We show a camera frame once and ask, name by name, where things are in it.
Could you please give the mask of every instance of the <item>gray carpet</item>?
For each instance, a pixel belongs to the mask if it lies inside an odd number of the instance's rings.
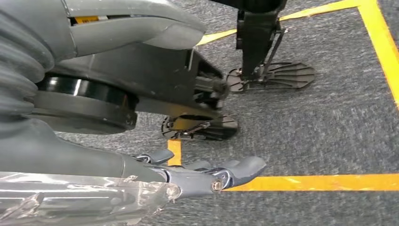
[[[282,15],[336,0],[288,0]],[[209,26],[235,28],[236,10],[206,0],[179,0]],[[380,1],[398,41],[398,2]],[[265,176],[399,172],[399,112],[356,9],[283,22],[288,28],[275,61],[299,61],[318,71],[300,91],[230,95],[225,112],[240,123],[226,142],[183,142],[183,161],[214,164],[246,155],[263,157]],[[227,72],[240,65],[235,37],[199,47]],[[110,136],[61,134],[123,153],[166,147],[163,116],[139,115],[136,130]],[[395,192],[234,192],[179,200],[142,226],[397,226]]]

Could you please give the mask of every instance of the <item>metal screw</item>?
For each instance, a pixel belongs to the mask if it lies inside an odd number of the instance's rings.
[[[223,189],[223,182],[221,180],[215,180],[212,182],[211,189],[214,192],[220,192]]]

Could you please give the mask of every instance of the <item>yellow tape line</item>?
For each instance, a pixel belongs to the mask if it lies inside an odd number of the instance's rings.
[[[399,191],[399,174],[258,177],[226,191]]]
[[[182,144],[180,140],[168,140],[168,149],[175,154],[173,158],[168,161],[169,166],[182,165]]]
[[[75,17],[75,20],[78,24],[90,23],[94,21],[98,21],[98,16],[78,16]]]
[[[236,29],[232,29],[232,30],[228,30],[228,31],[225,31],[225,32],[219,32],[219,33],[204,35],[202,37],[201,41],[199,41],[199,43],[197,44],[197,46],[204,45],[204,44],[207,44],[209,42],[212,42],[212,41],[227,37],[227,36],[229,36],[231,34],[234,34],[236,32],[237,32]]]
[[[360,0],[343,0],[343,1],[339,1],[339,2],[334,2],[334,3],[324,5],[324,6],[309,8],[309,9],[305,9],[305,10],[297,12],[297,13],[283,16],[280,18],[280,21],[301,18],[301,17],[305,17],[305,16],[313,16],[316,14],[328,13],[328,12],[337,11],[337,10],[346,9],[346,8],[353,8],[353,7],[359,6],[359,3],[360,3]],[[228,30],[225,32],[218,32],[218,33],[214,33],[214,34],[204,35],[204,37],[202,37],[201,41],[197,44],[197,46],[204,45],[204,44],[213,42],[215,40],[227,37],[236,32],[237,32],[236,29],[232,29],[232,30]]]
[[[358,9],[391,89],[393,99],[399,108],[398,49],[378,7],[377,0],[364,1]]]
[[[280,18],[280,21],[296,19],[296,18],[301,18],[301,17],[305,17],[305,16],[313,16],[316,14],[328,13],[328,12],[338,11],[338,10],[342,10],[342,9],[346,9],[346,8],[353,8],[353,7],[359,6],[360,3],[361,3],[360,0],[338,1],[338,2],[334,2],[334,3],[326,4],[323,6],[305,9],[303,11],[293,13],[288,16],[282,16]]]

